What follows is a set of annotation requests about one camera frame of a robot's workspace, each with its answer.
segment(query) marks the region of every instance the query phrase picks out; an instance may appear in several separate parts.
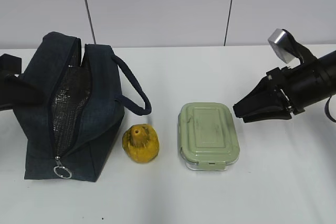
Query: bag handle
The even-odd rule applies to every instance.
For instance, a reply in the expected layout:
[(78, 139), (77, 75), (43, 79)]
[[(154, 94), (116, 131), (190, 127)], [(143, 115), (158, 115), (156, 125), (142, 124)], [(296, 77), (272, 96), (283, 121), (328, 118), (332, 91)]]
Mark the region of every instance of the bag handle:
[(136, 79), (136, 77), (134, 76), (134, 74), (132, 73), (130, 68), (127, 66), (127, 64), (122, 59), (120, 59), (115, 54), (113, 54), (111, 58), (119, 66), (119, 68), (124, 73), (124, 75), (126, 76), (128, 81), (132, 84), (132, 86), (135, 88), (135, 90), (141, 96), (141, 98), (145, 102), (145, 108), (142, 108), (142, 107), (138, 106), (137, 104), (135, 104), (133, 101), (131, 101), (129, 98), (123, 96), (122, 94), (116, 94), (114, 96), (114, 99), (119, 101), (124, 107), (126, 107), (127, 109), (129, 109), (130, 111), (132, 111), (136, 115), (148, 115), (148, 114), (150, 114), (152, 112), (151, 103), (150, 103), (149, 99), (147, 98), (147, 96), (145, 95), (145, 93), (142, 91), (142, 88), (141, 88), (138, 80)]

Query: rectangular food container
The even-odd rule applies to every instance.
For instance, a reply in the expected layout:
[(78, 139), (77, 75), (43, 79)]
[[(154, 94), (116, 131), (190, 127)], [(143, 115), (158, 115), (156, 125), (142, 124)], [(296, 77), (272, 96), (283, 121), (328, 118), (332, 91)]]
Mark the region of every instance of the rectangular food container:
[(226, 170), (239, 157), (233, 118), (221, 103), (195, 102), (178, 117), (179, 151), (192, 170)]

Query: robotic arm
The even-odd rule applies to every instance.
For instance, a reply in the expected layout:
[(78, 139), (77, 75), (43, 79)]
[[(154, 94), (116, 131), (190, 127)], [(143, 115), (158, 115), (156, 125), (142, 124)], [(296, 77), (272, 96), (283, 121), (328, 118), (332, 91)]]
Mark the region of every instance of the robotic arm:
[[(302, 113), (305, 107), (336, 93), (336, 51), (317, 59), (284, 29), (276, 29), (268, 42), (282, 61), (289, 63), (298, 58), (300, 65), (268, 71), (251, 93), (234, 105), (236, 117), (245, 123), (289, 120), (292, 113)], [(336, 122), (329, 113), (329, 101), (326, 115)]]
[(21, 58), (4, 54), (0, 56), (0, 111), (10, 110), (14, 105), (30, 106), (44, 101), (42, 92), (24, 82), (21, 74)]

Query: yellow object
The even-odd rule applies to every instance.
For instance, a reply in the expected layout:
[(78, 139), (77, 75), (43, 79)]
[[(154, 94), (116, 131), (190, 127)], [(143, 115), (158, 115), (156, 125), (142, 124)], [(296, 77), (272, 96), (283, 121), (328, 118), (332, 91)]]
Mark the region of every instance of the yellow object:
[(158, 135), (149, 124), (137, 124), (130, 127), (122, 137), (125, 152), (138, 163), (147, 163), (159, 153)]

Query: table surface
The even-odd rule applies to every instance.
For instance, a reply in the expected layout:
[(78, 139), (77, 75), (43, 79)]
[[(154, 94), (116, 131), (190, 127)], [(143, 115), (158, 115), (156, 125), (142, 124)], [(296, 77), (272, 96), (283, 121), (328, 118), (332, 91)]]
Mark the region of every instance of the table surface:
[[(336, 45), (309, 46), (321, 57)], [(35, 50), (0, 50), (23, 58)], [(189, 170), (177, 151), (177, 115), (189, 102), (232, 106), (266, 71), (284, 64), (269, 46), (117, 48), (153, 106), (126, 112), (96, 183), (24, 180), (26, 137), (12, 111), (0, 112), (0, 223), (336, 223), (336, 125), (325, 102), (290, 121), (234, 118), (240, 158), (224, 172)], [(123, 92), (141, 104), (122, 76)], [(336, 102), (331, 102), (331, 112)], [(160, 153), (131, 161), (121, 146), (133, 124), (152, 123)]]

